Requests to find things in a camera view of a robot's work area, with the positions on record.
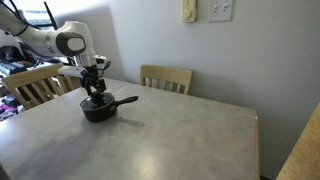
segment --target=black pot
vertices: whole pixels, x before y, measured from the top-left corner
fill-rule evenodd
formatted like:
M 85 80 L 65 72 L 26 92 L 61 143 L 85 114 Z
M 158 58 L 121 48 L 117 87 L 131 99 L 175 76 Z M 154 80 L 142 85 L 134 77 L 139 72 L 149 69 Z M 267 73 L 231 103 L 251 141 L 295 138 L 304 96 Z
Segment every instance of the black pot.
M 100 122 L 109 119 L 117 112 L 117 107 L 121 104 L 131 103 L 138 100 L 138 96 L 128 97 L 121 101 L 115 101 L 111 93 L 103 93 L 103 103 L 94 103 L 91 97 L 84 99 L 80 103 L 85 117 L 89 121 Z

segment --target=wooden chair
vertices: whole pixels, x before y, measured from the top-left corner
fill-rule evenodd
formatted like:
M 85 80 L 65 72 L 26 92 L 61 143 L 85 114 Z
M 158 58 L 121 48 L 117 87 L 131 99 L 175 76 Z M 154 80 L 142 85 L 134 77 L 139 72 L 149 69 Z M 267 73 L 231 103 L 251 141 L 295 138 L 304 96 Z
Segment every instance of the wooden chair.
M 30 109 L 74 89 L 70 77 L 59 75 L 62 66 L 55 64 L 10 75 L 2 83 L 25 109 Z
M 192 71 L 168 66 L 146 65 L 140 67 L 141 85 L 188 94 Z

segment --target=cable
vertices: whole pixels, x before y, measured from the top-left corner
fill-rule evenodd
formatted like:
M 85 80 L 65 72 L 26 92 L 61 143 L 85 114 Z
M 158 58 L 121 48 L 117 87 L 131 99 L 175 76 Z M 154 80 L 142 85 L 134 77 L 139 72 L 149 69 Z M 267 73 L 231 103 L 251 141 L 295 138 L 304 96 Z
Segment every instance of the cable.
M 98 78 L 101 78 L 101 77 L 103 76 L 104 71 L 105 71 L 106 69 L 108 69 L 108 67 L 109 67 L 110 65 L 111 65 L 111 61 L 108 61 L 107 64 L 104 66 L 103 69 L 98 69 L 98 70 L 101 70 L 101 71 L 102 71 L 101 75 L 98 76 Z
M 19 14 L 18 8 L 16 7 L 16 4 L 14 4 L 14 2 L 12 0 L 9 0 L 9 1 L 10 1 L 11 5 L 13 6 L 14 10 L 16 11 L 16 16 L 18 17 L 18 19 L 22 20 L 20 14 Z
M 10 0 L 10 3 L 12 4 L 12 6 L 16 9 L 17 7 L 15 6 L 15 4 Z M 24 33 L 26 30 L 27 30 L 27 28 L 29 27 L 29 26 L 31 26 L 31 27 L 34 27 L 33 25 L 31 25 L 31 24 L 29 24 L 28 22 L 25 22 L 25 21 L 23 21 L 22 19 L 21 19 L 21 17 L 20 17 L 20 15 L 17 15 L 18 14 L 18 11 L 17 11 L 17 9 L 16 9 L 16 11 L 17 11 L 17 14 L 6 4 L 6 3 L 4 3 L 3 1 L 1 1 L 0 0 L 0 4 L 2 4 L 5 8 L 7 8 L 18 20 L 20 20 L 23 24 L 25 24 L 26 25 L 26 27 L 21 31 L 21 32 L 19 32 L 18 34 L 15 34 L 15 35 L 13 35 L 13 36 L 19 36 L 19 35 L 21 35 L 22 33 Z
M 51 13 L 51 11 L 49 9 L 49 6 L 48 6 L 47 2 L 44 1 L 43 3 L 44 3 L 44 6 L 46 7 L 47 13 L 49 15 L 49 18 L 51 20 L 51 23 L 53 25 L 54 30 L 57 30 L 58 29 L 57 23 L 56 23 L 56 21 L 54 20 L 54 18 L 52 16 L 52 13 Z

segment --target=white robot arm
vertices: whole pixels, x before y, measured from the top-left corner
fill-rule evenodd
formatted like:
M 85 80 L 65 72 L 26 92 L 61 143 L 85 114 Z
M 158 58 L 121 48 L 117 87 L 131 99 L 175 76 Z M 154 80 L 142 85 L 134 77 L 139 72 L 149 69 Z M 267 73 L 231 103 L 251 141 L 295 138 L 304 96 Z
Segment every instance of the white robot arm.
M 42 56 L 75 56 L 76 65 L 86 69 L 101 67 L 107 62 L 106 57 L 95 54 L 89 28 L 81 22 L 67 21 L 56 31 L 39 30 L 21 21 L 0 0 L 0 29 L 18 37 Z
M 20 20 L 16 14 L 0 0 L 0 29 L 18 37 L 35 53 L 46 57 L 75 56 L 76 67 L 64 66 L 59 72 L 64 75 L 82 78 L 82 86 L 88 95 L 100 98 L 106 90 L 102 75 L 110 66 L 107 58 L 95 54 L 88 26 L 77 21 L 67 21 L 56 31 L 43 31 Z

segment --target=table surface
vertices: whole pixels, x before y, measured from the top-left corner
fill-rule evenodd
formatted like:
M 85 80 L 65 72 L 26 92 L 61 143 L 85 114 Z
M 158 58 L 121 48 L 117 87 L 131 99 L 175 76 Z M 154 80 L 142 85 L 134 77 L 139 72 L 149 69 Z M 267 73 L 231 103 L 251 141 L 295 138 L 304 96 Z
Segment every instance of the table surface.
M 92 123 L 82 88 L 0 123 L 0 162 L 12 179 L 255 179 L 256 112 L 105 79 L 121 105 Z
M 320 104 L 282 167 L 278 180 L 320 179 Z

